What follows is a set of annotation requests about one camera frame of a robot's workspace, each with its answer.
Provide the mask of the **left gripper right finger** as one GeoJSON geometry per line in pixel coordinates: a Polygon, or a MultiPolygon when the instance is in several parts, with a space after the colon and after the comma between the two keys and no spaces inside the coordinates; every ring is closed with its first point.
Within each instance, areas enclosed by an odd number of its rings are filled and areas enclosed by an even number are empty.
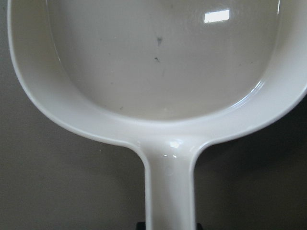
{"type": "Polygon", "coordinates": [[[200,223],[197,223],[197,230],[203,230],[203,227],[200,223]]]}

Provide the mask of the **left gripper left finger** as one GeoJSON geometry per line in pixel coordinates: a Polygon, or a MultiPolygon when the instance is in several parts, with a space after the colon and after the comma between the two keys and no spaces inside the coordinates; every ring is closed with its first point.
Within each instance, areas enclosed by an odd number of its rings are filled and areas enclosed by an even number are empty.
{"type": "Polygon", "coordinates": [[[146,230],[146,223],[145,222],[138,222],[136,224],[136,230],[146,230]]]}

